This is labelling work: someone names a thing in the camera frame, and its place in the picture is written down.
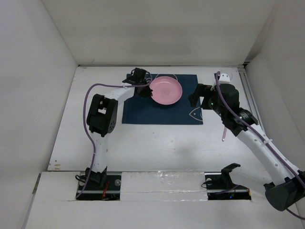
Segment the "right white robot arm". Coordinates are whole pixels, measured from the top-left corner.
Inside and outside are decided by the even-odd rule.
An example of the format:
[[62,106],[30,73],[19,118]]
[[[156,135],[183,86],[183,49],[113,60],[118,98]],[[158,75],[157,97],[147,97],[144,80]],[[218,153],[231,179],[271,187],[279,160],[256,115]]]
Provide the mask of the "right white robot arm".
[[291,163],[272,143],[253,114],[240,107],[239,92],[231,84],[198,84],[188,97],[191,106],[203,98],[201,108],[217,113],[223,125],[243,142],[268,172],[264,184],[267,201],[279,211],[289,210],[305,197],[305,173]]

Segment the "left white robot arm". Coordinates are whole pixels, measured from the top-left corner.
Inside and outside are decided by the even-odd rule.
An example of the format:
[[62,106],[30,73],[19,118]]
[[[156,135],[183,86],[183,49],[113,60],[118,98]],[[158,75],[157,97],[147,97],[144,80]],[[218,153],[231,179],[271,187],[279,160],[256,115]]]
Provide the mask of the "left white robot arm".
[[[92,143],[93,155],[90,167],[85,170],[86,184],[90,183],[95,189],[106,185],[108,138],[116,126],[118,107],[136,94],[144,98],[152,95],[152,80],[150,72],[135,68],[120,85],[95,83],[88,89],[83,104],[83,126]],[[105,95],[95,94],[86,112],[89,94],[96,86],[109,87],[112,91]]]

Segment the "navy blue cloth placemat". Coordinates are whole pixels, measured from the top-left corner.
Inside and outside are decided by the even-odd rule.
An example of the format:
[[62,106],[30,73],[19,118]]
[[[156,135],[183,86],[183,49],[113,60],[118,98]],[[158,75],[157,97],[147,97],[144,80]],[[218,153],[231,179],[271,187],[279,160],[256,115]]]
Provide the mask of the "navy blue cloth placemat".
[[133,125],[202,125],[200,101],[195,107],[190,106],[190,96],[198,85],[196,74],[176,74],[183,94],[172,105],[161,105],[152,98],[139,95],[126,100],[123,105],[122,123]]

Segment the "pink plastic utensil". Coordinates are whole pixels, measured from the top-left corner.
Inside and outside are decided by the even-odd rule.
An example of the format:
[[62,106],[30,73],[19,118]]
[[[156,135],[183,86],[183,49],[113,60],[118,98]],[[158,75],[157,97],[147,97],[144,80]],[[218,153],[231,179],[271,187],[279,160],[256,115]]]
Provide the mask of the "pink plastic utensil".
[[226,138],[226,132],[227,132],[227,128],[224,127],[224,131],[223,131],[223,135],[222,135],[222,141],[223,142],[225,141],[225,138]]

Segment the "pink plastic plate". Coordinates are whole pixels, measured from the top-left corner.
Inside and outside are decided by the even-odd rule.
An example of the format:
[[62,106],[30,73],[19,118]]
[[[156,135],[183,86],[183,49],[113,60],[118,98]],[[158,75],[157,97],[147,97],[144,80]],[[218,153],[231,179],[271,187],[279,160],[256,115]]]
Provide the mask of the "pink plastic plate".
[[183,94],[181,84],[175,74],[158,74],[150,83],[151,98],[161,105],[172,105],[178,102]]

